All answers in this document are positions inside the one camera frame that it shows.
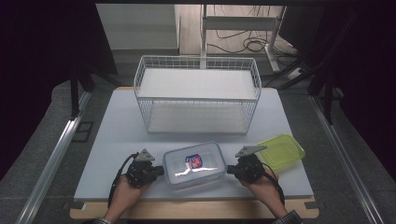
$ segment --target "container lid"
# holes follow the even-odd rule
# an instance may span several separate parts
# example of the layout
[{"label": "container lid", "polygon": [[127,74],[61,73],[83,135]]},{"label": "container lid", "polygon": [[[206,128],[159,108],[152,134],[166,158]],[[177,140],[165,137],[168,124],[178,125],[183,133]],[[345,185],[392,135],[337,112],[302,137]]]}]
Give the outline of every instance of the container lid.
[{"label": "container lid", "polygon": [[224,175],[227,165],[216,142],[168,151],[163,155],[165,177],[173,189],[184,189]]},{"label": "container lid", "polygon": [[275,170],[305,157],[303,148],[287,133],[267,139],[258,145],[267,146],[259,154],[264,158],[264,162]]}]

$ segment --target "green plastic lid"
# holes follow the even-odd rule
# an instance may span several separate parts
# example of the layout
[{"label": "green plastic lid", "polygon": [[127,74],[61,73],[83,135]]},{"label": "green plastic lid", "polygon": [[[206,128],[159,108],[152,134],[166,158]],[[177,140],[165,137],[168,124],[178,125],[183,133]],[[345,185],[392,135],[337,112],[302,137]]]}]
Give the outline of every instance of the green plastic lid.
[{"label": "green plastic lid", "polygon": [[264,162],[274,170],[305,157],[303,148],[297,143],[293,136],[287,133],[267,139],[260,142],[258,145],[267,146],[266,149],[258,152],[258,154],[260,154]]}]

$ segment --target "hand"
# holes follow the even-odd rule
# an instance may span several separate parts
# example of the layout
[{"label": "hand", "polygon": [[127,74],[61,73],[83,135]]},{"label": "hand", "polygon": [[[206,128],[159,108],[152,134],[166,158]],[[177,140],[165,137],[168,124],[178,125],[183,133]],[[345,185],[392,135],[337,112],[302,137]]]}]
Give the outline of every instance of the hand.
[{"label": "hand", "polygon": [[[278,176],[274,176],[274,174],[269,170],[265,170],[265,172],[273,178],[278,178]],[[265,204],[276,218],[281,218],[288,214],[285,206],[280,201],[279,193],[277,192],[274,184],[267,177],[262,176],[252,184],[243,180],[240,180],[240,182],[253,193],[254,197]]]},{"label": "hand", "polygon": [[120,177],[119,183],[114,191],[111,205],[105,215],[105,219],[116,222],[120,216],[129,208],[131,208],[139,200],[142,193],[148,189],[150,184],[144,185],[141,188],[131,186],[125,175]]}]

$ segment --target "label sticker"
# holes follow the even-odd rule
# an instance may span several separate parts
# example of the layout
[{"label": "label sticker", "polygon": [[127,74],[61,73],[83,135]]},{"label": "label sticker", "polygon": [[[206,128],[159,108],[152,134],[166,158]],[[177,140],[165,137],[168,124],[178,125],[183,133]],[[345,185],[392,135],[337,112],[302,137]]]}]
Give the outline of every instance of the label sticker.
[{"label": "label sticker", "polygon": [[202,159],[198,154],[186,157],[186,163],[190,166],[190,169],[202,167]]}]

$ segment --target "wire basket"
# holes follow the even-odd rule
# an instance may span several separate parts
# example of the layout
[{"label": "wire basket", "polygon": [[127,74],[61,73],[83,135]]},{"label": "wire basket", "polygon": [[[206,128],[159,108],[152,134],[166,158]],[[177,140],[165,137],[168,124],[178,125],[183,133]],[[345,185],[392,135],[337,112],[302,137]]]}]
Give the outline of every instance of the wire basket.
[{"label": "wire basket", "polygon": [[149,133],[246,134],[261,88],[251,58],[143,56],[134,77]]}]

